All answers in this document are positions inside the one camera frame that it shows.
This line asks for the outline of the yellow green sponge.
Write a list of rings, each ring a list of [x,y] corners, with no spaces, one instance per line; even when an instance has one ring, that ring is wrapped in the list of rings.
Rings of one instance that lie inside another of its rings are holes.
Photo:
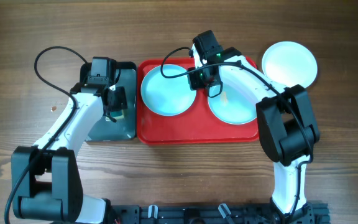
[[[124,119],[127,116],[127,110],[112,111],[110,116],[116,120]]]

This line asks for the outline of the light blue plate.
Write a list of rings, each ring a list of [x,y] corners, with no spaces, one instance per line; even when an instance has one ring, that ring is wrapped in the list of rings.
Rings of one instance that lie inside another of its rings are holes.
[[[146,107],[162,116],[176,116],[185,112],[196,98],[196,91],[190,89],[187,77],[165,78],[160,66],[146,74],[140,94]]]

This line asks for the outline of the white plate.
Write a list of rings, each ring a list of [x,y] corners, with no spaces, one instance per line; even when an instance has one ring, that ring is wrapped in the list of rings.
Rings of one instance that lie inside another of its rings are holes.
[[[262,57],[262,70],[269,79],[292,87],[309,87],[316,80],[318,64],[303,45],[283,41],[270,46]]]

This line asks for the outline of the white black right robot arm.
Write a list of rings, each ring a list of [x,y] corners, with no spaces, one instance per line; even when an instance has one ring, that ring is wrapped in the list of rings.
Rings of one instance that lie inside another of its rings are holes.
[[[283,223],[297,222],[306,215],[306,166],[319,141],[308,92],[299,84],[287,87],[269,79],[233,47],[192,45],[190,55],[195,60],[192,80],[232,85],[256,98],[260,145],[273,161],[273,212]]]

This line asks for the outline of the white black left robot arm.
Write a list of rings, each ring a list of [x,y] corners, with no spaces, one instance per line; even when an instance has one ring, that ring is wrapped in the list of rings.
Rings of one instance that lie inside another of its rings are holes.
[[[81,85],[69,92],[67,107],[33,146],[11,157],[12,191],[4,218],[60,223],[103,223],[107,201],[83,193],[76,156],[88,133],[108,109],[126,107],[123,87]]]

